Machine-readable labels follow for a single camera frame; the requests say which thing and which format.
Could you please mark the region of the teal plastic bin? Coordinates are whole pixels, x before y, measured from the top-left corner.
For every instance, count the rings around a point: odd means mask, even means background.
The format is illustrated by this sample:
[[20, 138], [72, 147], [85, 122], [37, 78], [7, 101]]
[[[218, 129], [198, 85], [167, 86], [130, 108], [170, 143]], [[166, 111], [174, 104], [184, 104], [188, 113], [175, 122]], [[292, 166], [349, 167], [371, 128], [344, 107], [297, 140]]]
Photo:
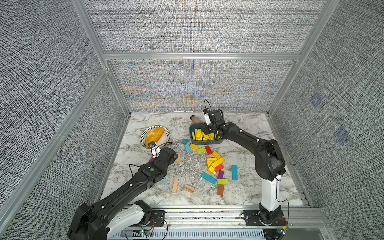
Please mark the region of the teal plastic bin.
[[223, 139], [215, 133], [206, 135], [203, 131], [202, 123], [190, 125], [190, 138], [195, 145], [215, 145], [223, 142]]

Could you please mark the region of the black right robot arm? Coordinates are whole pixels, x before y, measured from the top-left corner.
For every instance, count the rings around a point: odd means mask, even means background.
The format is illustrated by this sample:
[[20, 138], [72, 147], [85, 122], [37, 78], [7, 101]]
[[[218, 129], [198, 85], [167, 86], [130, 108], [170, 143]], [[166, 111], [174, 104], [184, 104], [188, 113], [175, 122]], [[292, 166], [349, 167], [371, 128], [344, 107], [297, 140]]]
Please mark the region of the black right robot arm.
[[225, 122], [222, 110], [203, 110], [205, 134], [235, 142], [255, 157], [255, 170], [262, 181], [260, 210], [268, 214], [276, 212], [280, 206], [279, 188], [282, 176], [286, 173], [286, 163], [278, 142], [256, 137], [232, 122]]

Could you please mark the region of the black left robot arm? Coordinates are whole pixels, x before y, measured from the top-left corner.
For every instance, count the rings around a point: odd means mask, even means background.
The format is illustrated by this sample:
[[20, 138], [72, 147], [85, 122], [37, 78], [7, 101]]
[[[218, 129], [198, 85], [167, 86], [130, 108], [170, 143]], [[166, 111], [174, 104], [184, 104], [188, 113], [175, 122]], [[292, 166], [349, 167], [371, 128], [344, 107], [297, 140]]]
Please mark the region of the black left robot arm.
[[157, 157], [140, 166], [123, 186], [91, 206], [78, 207], [68, 231], [71, 240], [106, 240], [113, 231], [113, 218], [134, 198], [161, 181], [168, 166], [178, 155], [170, 148], [160, 150]]

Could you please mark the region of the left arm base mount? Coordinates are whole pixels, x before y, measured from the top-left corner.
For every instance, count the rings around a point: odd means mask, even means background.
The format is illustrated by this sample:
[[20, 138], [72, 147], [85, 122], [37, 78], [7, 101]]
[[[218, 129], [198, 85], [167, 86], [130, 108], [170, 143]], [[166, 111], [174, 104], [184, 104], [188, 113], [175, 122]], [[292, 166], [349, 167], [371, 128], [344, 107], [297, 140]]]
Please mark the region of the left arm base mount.
[[133, 207], [139, 210], [135, 210], [135, 215], [128, 218], [127, 227], [163, 227], [165, 223], [165, 211], [153, 210], [143, 200], [134, 202], [128, 210]]

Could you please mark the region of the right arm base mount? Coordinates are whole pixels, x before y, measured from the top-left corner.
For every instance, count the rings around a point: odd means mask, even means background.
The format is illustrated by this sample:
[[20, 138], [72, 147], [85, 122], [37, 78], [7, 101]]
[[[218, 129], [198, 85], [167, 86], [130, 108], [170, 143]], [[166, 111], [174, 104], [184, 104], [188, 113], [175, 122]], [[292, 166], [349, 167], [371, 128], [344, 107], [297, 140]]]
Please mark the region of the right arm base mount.
[[251, 227], [282, 227], [287, 224], [287, 219], [281, 210], [275, 213], [260, 210], [246, 210], [241, 214], [246, 226]]

